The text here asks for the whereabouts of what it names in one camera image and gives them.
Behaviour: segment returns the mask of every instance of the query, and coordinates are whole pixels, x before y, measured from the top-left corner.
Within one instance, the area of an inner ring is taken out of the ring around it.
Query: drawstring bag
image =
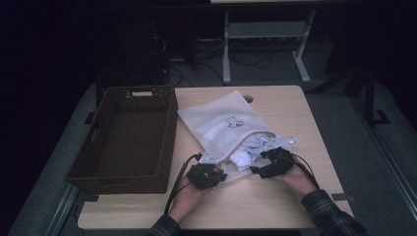
[[[281,137],[235,90],[205,104],[178,110],[193,136],[205,152],[201,164],[216,164],[230,182],[252,174],[250,166],[265,166],[270,161],[258,158],[262,151],[283,147],[294,137]]]

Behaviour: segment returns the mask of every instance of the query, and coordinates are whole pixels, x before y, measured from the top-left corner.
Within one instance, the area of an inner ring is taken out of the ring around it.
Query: person's left hand
[[[185,175],[178,185],[178,190],[181,191],[175,196],[172,209],[168,215],[177,223],[181,223],[211,189],[201,190],[196,188]]]

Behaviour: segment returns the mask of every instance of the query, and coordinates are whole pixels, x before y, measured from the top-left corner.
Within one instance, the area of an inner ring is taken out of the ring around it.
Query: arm
[[[318,190],[297,165],[287,173],[270,179],[287,184],[302,197],[301,204],[319,226],[322,235],[370,235],[360,222],[341,211],[325,190]]]
[[[175,236],[181,231],[181,221],[193,211],[200,200],[211,189],[200,190],[190,183],[185,175],[178,186],[179,192],[175,196],[171,210],[167,215],[163,215],[148,230],[146,236]]]

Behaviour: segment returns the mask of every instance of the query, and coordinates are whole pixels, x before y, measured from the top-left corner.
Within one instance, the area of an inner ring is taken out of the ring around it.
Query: hand
[[[293,157],[296,162],[300,163],[295,155],[293,155]],[[270,179],[287,184],[291,190],[300,197],[304,197],[317,190],[316,186],[311,182],[307,174],[295,164],[285,174],[274,176]]]
[[[168,215],[177,223],[181,223],[211,189],[201,190],[196,188],[185,175],[178,185],[178,190],[181,191],[175,196],[172,209]]]

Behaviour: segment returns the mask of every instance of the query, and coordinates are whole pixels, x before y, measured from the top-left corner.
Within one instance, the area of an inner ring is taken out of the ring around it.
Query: desk
[[[238,89],[250,95],[253,108],[281,136],[296,136],[293,152],[304,157],[322,189],[343,193],[325,144],[303,91],[295,86],[177,88],[179,108],[214,100]],[[106,195],[85,203],[79,218],[84,229],[149,228],[163,214],[169,192],[185,160],[203,148],[178,118],[168,193],[160,195]],[[347,201],[336,204],[351,213]],[[313,222],[283,184],[251,175],[223,183],[211,191],[181,224],[184,229],[311,228]]]

